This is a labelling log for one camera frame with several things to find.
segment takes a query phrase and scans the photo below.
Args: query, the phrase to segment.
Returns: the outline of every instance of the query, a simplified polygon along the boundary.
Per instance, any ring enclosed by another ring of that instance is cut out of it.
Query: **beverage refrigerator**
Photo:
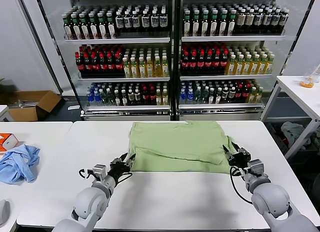
[[[84,120],[170,121],[259,119],[314,0],[20,1]]]

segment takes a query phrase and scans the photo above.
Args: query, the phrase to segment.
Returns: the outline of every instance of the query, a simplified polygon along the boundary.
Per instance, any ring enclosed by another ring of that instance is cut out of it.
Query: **robotic arm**
[[[302,215],[290,200],[286,190],[271,183],[265,174],[264,164],[260,159],[251,160],[251,155],[244,148],[232,143],[237,153],[230,154],[223,146],[231,165],[230,178],[236,193],[247,203],[254,206],[263,216],[272,232],[319,232],[315,225]],[[232,176],[241,176],[245,187],[252,194],[251,202],[244,199],[236,190]],[[287,213],[283,220],[277,218]]]
[[[94,177],[92,186],[85,188],[75,198],[75,206],[70,218],[61,220],[52,232],[91,232],[98,220],[106,211],[111,195],[115,187],[122,181],[132,176],[131,166],[135,159],[135,154],[127,161],[127,153],[120,158],[115,158],[110,163],[110,170],[102,164],[97,164],[93,169],[81,169],[79,174],[84,179]]]

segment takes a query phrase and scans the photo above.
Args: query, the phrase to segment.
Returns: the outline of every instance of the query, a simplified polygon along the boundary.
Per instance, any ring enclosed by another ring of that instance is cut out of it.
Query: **cardboard box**
[[[0,155],[14,148],[18,143],[17,138],[12,133],[0,133]]]
[[[61,97],[50,90],[18,91],[0,95],[0,104],[3,105],[9,105],[18,100],[38,101],[35,107],[9,108],[9,113],[14,121],[27,122],[41,121],[46,118],[61,100]]]

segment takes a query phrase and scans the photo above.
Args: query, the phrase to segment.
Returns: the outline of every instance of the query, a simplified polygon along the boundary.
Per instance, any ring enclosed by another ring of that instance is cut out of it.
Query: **light green t-shirt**
[[[216,121],[135,122],[129,135],[129,153],[136,154],[131,170],[228,173],[223,145],[233,151]]]

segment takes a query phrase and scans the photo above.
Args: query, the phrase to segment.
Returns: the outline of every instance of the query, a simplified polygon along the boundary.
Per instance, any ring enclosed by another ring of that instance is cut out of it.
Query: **blue cloth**
[[[21,177],[28,183],[34,181],[36,176],[30,167],[38,164],[39,151],[37,147],[22,144],[5,152],[0,160],[0,182],[12,185]]]

